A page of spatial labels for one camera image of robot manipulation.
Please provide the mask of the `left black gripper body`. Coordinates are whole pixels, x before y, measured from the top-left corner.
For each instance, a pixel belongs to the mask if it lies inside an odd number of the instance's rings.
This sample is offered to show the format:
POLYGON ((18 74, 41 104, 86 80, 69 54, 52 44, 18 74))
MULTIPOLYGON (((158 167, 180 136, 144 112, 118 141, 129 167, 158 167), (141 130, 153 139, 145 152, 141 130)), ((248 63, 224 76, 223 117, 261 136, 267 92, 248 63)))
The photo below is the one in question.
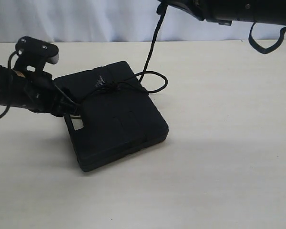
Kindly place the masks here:
POLYGON ((25 102, 21 108, 34 113, 49 113, 56 117, 66 114, 65 99, 54 86, 53 77, 47 72, 22 71, 25 79, 23 93, 25 102))

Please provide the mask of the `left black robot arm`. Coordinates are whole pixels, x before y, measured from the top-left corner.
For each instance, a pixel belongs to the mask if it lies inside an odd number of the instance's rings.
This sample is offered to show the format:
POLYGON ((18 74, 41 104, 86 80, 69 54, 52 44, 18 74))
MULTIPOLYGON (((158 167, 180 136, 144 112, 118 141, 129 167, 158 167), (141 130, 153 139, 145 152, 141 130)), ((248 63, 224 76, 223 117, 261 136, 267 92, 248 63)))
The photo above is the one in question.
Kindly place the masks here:
POLYGON ((79 105, 67 99, 54 85, 51 75, 9 70, 0 65, 0 105, 23 108, 56 117, 78 115, 79 105))

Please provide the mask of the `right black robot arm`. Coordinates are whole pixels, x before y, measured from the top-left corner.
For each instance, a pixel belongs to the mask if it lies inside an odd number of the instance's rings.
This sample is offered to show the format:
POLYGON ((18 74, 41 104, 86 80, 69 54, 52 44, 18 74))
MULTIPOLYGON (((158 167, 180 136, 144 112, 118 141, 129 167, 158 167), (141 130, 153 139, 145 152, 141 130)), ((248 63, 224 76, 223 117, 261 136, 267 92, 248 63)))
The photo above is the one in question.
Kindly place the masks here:
POLYGON ((286 25, 286 0, 164 0, 199 21, 232 21, 286 25))

